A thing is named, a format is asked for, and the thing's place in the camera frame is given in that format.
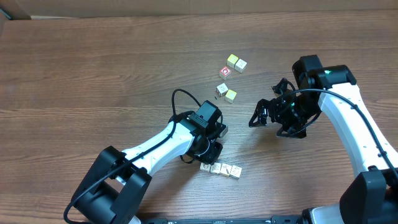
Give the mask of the acorn picture block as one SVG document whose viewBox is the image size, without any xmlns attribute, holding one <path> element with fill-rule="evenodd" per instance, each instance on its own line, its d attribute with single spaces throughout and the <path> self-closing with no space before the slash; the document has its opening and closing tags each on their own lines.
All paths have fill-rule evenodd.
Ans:
<svg viewBox="0 0 398 224">
<path fill-rule="evenodd" d="M 209 172 L 211 170 L 211 165 L 202 162 L 200 164 L 200 170 Z"/>
</svg>

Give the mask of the white W letter block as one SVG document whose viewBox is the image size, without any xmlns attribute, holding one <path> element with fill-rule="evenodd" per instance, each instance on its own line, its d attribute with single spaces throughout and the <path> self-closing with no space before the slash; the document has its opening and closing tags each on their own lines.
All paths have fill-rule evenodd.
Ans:
<svg viewBox="0 0 398 224">
<path fill-rule="evenodd" d="M 215 162 L 211 167 L 210 167 L 210 172 L 212 174 L 220 174 L 221 172 L 221 164 L 218 162 Z"/>
</svg>

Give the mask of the hammer picture block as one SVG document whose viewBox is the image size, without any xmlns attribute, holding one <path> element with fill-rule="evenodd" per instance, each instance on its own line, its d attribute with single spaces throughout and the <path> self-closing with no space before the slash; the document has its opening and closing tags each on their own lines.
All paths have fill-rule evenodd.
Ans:
<svg viewBox="0 0 398 224">
<path fill-rule="evenodd" d="M 229 177 L 231 174 L 232 166 L 229 164 L 222 164 L 220 174 Z"/>
</svg>

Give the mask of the white block green side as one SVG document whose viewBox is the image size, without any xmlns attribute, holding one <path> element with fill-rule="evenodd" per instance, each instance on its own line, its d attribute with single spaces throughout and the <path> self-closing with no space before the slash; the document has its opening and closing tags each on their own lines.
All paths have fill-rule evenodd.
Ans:
<svg viewBox="0 0 398 224">
<path fill-rule="evenodd" d="M 241 167 L 232 166 L 231 171 L 229 173 L 229 176 L 233 177 L 235 179 L 238 179 L 238 178 L 240 178 L 241 173 L 242 173 L 242 168 Z"/>
</svg>

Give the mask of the white number two block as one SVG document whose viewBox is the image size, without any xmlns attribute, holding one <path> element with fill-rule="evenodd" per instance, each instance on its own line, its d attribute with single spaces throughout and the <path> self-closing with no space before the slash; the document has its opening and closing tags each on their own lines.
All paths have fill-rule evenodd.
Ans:
<svg viewBox="0 0 398 224">
<path fill-rule="evenodd" d="M 219 97 L 225 96 L 225 94 L 227 94 L 228 90 L 229 89 L 225 83 L 222 83 L 216 87 L 216 92 L 219 95 Z"/>
</svg>

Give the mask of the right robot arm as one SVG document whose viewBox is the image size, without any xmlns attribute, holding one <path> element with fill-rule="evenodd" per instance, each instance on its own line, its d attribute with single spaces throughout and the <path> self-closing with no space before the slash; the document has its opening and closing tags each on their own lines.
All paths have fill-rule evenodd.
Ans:
<svg viewBox="0 0 398 224">
<path fill-rule="evenodd" d="M 322 114 L 335 127 L 354 172 L 354 181 L 335 205 L 307 208 L 301 215 L 271 217 L 271 223 L 397 223 L 397 151 L 389 144 L 363 102 L 346 65 L 324 67 L 317 55 L 292 65 L 296 85 L 273 86 L 278 95 L 261 99 L 249 126 L 281 125 L 278 137 L 304 138 Z"/>
</svg>

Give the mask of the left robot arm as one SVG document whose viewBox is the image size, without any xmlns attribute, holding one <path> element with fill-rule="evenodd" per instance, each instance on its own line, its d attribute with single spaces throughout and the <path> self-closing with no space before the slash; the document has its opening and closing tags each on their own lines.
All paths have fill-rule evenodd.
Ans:
<svg viewBox="0 0 398 224">
<path fill-rule="evenodd" d="M 88 223 L 140 223 L 136 213 L 153 175 L 183 155 L 213 165 L 228 131 L 220 109 L 205 101 L 197 111 L 171 117 L 167 127 L 148 141 L 123 151 L 102 150 L 72 196 L 70 207 Z"/>
</svg>

